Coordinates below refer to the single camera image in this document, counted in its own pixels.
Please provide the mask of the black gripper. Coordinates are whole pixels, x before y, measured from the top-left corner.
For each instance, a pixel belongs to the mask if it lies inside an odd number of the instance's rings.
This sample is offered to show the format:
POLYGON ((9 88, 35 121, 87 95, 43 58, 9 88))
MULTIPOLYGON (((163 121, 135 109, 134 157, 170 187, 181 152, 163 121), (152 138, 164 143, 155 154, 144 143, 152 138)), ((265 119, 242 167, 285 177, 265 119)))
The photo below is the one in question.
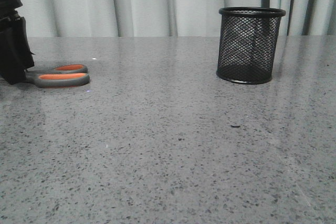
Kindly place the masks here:
POLYGON ((34 66, 26 20, 17 11, 21 0, 1 0, 1 77, 9 84, 26 80, 26 70, 34 66))

